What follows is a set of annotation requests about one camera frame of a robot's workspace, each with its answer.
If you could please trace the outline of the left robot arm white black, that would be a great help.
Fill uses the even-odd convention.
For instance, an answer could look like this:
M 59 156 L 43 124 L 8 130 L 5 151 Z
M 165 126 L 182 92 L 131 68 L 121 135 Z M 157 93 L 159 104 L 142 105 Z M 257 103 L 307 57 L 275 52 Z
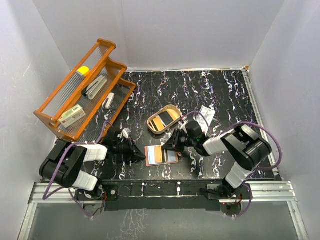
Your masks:
M 90 199 L 101 199 L 104 188 L 96 176 L 82 170 L 83 163 L 103 162 L 108 154 L 121 155 L 129 161 L 145 160 L 145 154 L 138 149 L 129 133 L 127 128 L 111 126 L 97 141 L 59 140 L 39 169 L 39 175 L 49 180 L 42 199 L 46 200 L 57 192 L 50 193 L 53 183 L 60 185 L 61 189 L 83 190 Z

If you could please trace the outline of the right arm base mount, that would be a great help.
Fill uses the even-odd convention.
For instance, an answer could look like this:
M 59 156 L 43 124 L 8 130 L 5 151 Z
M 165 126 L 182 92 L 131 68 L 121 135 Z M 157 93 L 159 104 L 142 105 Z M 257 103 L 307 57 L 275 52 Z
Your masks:
M 210 183 L 200 188 L 199 194 L 208 200 L 227 201 L 229 204 L 240 204 L 245 200 L 252 201 L 253 194 L 249 185 L 241 185 L 233 189 L 220 184 Z

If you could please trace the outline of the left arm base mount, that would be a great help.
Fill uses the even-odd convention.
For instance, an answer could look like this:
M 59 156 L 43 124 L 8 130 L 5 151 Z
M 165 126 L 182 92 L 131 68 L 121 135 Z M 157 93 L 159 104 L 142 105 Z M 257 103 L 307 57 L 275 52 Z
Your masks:
M 103 212 L 119 209 L 119 187 L 114 184 L 98 184 L 93 191 L 77 190 L 75 199 L 93 219 Z

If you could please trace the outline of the beige oval tray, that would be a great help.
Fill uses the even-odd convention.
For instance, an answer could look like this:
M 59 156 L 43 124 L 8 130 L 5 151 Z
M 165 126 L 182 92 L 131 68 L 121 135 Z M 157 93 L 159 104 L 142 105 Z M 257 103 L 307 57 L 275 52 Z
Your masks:
M 181 119 L 182 113 L 175 105 L 166 105 L 149 117 L 147 126 L 155 135 L 161 135 Z

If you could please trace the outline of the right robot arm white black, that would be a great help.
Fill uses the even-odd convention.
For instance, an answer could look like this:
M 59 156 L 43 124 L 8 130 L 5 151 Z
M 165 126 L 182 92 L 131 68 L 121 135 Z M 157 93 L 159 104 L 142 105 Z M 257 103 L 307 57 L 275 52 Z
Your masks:
M 207 198 L 209 195 L 235 198 L 240 194 L 247 177 L 272 153 L 270 144 L 245 123 L 236 125 L 220 136 L 209 137 L 197 121 L 190 121 L 181 129 L 175 129 L 171 138 L 161 148 L 182 153 L 188 147 L 193 147 L 203 157 L 229 152 L 235 160 L 220 185 L 214 189 L 200 190 Z

